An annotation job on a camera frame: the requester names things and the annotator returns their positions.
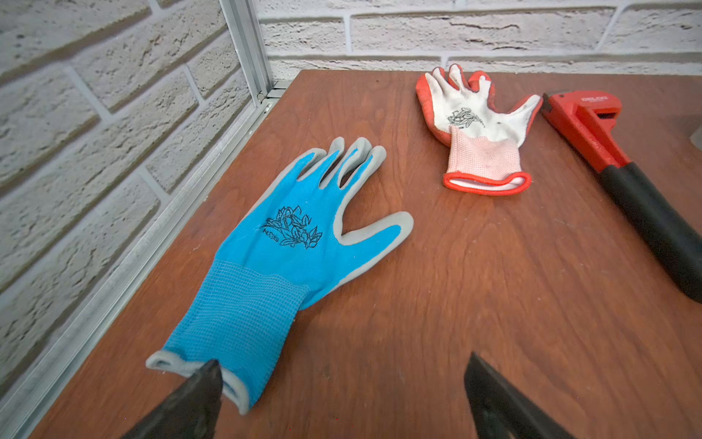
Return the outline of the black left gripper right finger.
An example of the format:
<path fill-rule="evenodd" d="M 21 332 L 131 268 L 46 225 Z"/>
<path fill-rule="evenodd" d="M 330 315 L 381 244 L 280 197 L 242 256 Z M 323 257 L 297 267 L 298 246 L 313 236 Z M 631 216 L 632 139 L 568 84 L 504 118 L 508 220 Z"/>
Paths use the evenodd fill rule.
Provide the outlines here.
<path fill-rule="evenodd" d="M 480 438 L 572 437 L 475 352 L 464 373 L 464 387 Z"/>

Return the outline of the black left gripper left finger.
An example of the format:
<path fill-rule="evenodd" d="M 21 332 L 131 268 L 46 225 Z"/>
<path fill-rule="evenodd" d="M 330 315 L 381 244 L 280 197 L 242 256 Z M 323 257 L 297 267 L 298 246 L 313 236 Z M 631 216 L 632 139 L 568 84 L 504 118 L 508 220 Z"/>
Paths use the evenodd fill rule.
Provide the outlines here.
<path fill-rule="evenodd" d="M 210 360 L 122 438 L 213 438 L 222 387 L 219 362 Z"/>

